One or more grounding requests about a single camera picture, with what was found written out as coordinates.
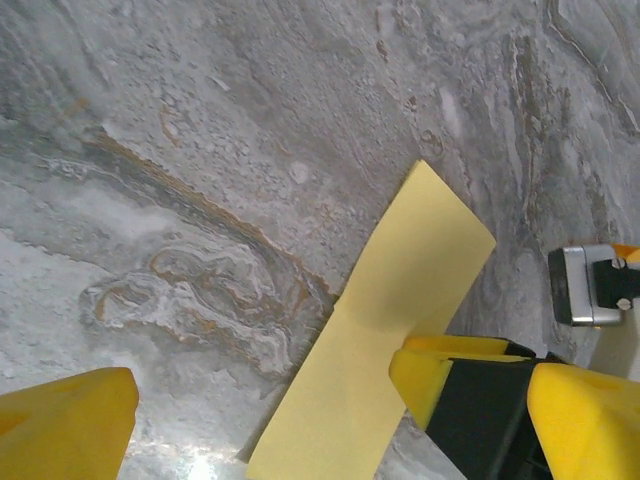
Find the yellow sticky note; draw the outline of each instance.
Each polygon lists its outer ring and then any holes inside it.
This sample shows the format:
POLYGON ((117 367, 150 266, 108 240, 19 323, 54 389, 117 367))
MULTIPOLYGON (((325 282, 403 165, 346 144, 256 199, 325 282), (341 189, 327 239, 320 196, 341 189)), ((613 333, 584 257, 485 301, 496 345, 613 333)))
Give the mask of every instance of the yellow sticky note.
POLYGON ((247 476, 371 479, 405 411, 388 375, 393 353, 412 331, 444 333, 494 245, 417 162, 260 438, 247 476))

